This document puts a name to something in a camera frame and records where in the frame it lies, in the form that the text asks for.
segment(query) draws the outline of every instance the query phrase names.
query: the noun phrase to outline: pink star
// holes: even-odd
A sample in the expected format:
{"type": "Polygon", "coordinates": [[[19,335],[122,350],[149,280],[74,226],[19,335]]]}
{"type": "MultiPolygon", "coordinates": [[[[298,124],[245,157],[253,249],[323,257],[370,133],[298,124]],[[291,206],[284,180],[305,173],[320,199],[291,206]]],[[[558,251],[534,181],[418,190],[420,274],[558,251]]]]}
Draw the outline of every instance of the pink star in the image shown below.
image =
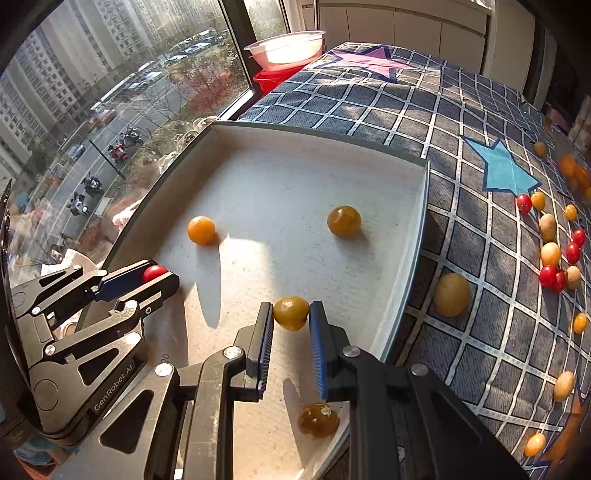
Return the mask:
{"type": "Polygon", "coordinates": [[[322,68],[327,67],[361,67],[370,72],[377,73],[387,79],[390,79],[390,69],[410,69],[417,70],[416,67],[392,60],[386,57],[384,48],[376,48],[369,53],[349,53],[347,51],[334,50],[332,52],[338,56],[340,60],[332,63],[322,65],[322,68]]]}

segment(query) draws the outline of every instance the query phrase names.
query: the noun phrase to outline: white plastic bowl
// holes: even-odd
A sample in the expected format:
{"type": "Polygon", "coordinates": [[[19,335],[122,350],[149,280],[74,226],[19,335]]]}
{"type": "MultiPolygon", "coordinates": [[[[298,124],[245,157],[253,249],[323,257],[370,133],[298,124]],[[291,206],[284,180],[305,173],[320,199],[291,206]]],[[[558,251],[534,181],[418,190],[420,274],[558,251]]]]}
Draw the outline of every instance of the white plastic bowl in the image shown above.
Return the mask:
{"type": "Polygon", "coordinates": [[[322,54],[324,30],[288,33],[267,38],[244,48],[267,72],[307,65],[322,54]]]}

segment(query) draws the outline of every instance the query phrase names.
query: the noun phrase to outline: plaid blanket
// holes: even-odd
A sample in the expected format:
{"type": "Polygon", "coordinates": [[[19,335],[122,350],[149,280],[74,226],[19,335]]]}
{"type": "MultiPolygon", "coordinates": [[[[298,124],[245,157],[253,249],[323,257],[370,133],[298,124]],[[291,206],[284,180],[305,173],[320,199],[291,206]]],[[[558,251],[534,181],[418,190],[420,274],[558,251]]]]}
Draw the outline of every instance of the plaid blanket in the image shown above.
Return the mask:
{"type": "MultiPolygon", "coordinates": [[[[512,194],[483,191],[484,162],[463,141],[503,142],[541,182],[564,247],[571,229],[591,231],[591,216],[579,204],[577,222],[563,215],[571,200],[561,192],[568,188],[556,165],[532,150],[531,143],[542,140],[554,154],[539,111],[515,90],[445,60],[401,47],[345,43],[241,119],[352,135],[430,160],[424,239],[391,361],[427,364],[532,477],[554,469],[560,445],[572,439],[565,438],[578,418],[571,412],[589,404],[591,328],[574,335],[570,322],[578,311],[589,315],[590,291],[585,279],[576,292],[540,288],[537,225],[519,215],[512,194]],[[449,271],[464,275],[472,292],[467,311],[454,319],[440,317],[432,305],[434,286],[449,271]],[[575,373],[576,389],[557,404],[553,387],[564,370],[575,373]],[[545,434],[547,447],[525,458],[524,446],[536,432],[545,434]]],[[[583,257],[586,277],[589,242],[583,257]]]]}

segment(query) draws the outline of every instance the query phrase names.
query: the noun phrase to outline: road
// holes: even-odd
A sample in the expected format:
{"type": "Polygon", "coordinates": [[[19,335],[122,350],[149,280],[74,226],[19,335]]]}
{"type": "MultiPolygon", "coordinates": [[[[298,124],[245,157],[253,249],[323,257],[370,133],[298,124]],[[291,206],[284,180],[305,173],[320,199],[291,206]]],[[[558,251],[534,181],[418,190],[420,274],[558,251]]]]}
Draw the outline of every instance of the road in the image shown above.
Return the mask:
{"type": "MultiPolygon", "coordinates": [[[[108,157],[107,147],[115,144],[121,138],[120,133],[128,126],[138,128],[144,140],[147,140],[148,130],[154,131],[157,125],[162,125],[169,120],[172,113],[177,112],[187,99],[194,93],[189,86],[172,85],[168,79],[162,78],[155,82],[145,94],[135,99],[122,103],[121,111],[113,121],[97,132],[92,140],[95,145],[108,157]]],[[[89,205],[89,215],[73,216],[66,205],[70,203],[74,192],[83,193],[82,179],[88,175],[95,175],[103,184],[105,190],[117,177],[117,172],[89,143],[85,143],[86,151],[68,172],[66,178],[54,190],[50,190],[45,199],[49,202],[48,214],[40,226],[33,233],[33,241],[28,243],[26,256],[45,262],[47,260],[43,249],[56,243],[61,232],[78,238],[84,230],[90,215],[100,202],[100,197],[86,196],[89,205]]],[[[125,162],[117,164],[122,169],[125,162]]]]}

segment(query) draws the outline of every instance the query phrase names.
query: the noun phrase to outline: red cherry tomato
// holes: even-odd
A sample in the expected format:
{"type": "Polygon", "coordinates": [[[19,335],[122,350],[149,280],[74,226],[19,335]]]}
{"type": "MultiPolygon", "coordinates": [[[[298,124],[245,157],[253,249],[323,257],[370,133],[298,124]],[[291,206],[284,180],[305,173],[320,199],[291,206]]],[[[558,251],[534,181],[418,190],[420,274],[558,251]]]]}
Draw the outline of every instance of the red cherry tomato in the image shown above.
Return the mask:
{"type": "Polygon", "coordinates": [[[553,287],[556,283],[556,267],[546,265],[540,270],[540,283],[543,287],[553,287]]]}
{"type": "Polygon", "coordinates": [[[142,277],[142,283],[148,283],[153,279],[164,275],[168,269],[162,265],[152,265],[144,270],[144,276],[142,277]]]}
{"type": "Polygon", "coordinates": [[[564,249],[564,256],[566,257],[568,263],[574,265],[579,261],[579,257],[581,256],[581,247],[579,247],[574,242],[569,242],[569,244],[564,249]]]}
{"type": "Polygon", "coordinates": [[[556,283],[552,286],[552,289],[556,293],[560,293],[566,287],[566,273],[564,270],[558,270],[556,272],[556,283]]]}
{"type": "Polygon", "coordinates": [[[586,238],[587,235],[585,235],[585,230],[583,230],[582,228],[579,228],[573,232],[573,242],[580,247],[584,245],[586,238]]]}
{"type": "Polygon", "coordinates": [[[529,195],[526,195],[525,193],[522,193],[521,195],[519,195],[516,199],[515,202],[517,203],[517,209],[521,212],[521,213],[529,213],[531,210],[531,198],[529,195]]]}

